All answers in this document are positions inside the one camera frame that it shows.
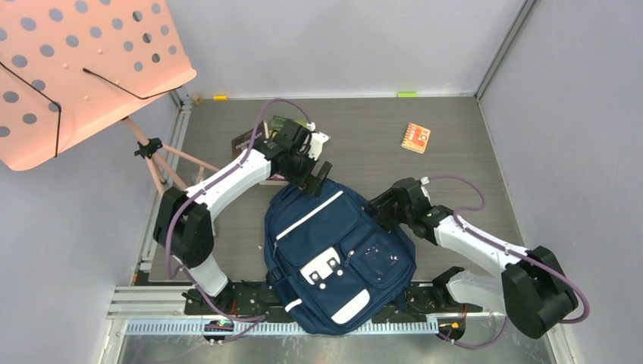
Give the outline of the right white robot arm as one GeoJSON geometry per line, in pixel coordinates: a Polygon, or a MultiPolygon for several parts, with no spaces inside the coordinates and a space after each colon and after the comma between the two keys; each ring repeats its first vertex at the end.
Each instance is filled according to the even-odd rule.
{"type": "Polygon", "coordinates": [[[504,315],[534,339],[558,324],[587,319],[588,298],[568,279],[551,250],[508,243],[467,222],[461,216],[465,207],[433,204],[426,189],[429,182],[429,177],[398,180],[370,199],[365,209],[384,229],[404,224],[417,237],[466,257],[488,273],[442,276],[442,285],[432,292],[436,307],[448,312],[471,303],[504,315]]]}

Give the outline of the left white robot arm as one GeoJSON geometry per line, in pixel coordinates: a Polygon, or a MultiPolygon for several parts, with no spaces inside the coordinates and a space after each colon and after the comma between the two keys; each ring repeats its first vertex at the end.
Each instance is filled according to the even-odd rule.
{"type": "Polygon", "coordinates": [[[213,256],[214,220],[236,198],[275,174],[304,193],[319,195],[332,165],[324,162],[317,174],[313,170],[329,139],[314,124],[286,121],[267,136],[252,135],[242,154],[210,178],[162,194],[153,239],[205,291],[203,303],[213,313],[225,313],[233,302],[228,277],[213,256]]]}

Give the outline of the navy blue student backpack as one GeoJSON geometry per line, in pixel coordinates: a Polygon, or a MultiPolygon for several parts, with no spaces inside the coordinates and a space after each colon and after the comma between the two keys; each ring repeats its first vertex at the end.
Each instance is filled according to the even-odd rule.
{"type": "Polygon", "coordinates": [[[386,231],[366,200],[326,180],[320,196],[287,185],[265,214],[266,282],[309,334],[349,333],[387,304],[408,307],[416,246],[401,229],[386,231]]]}

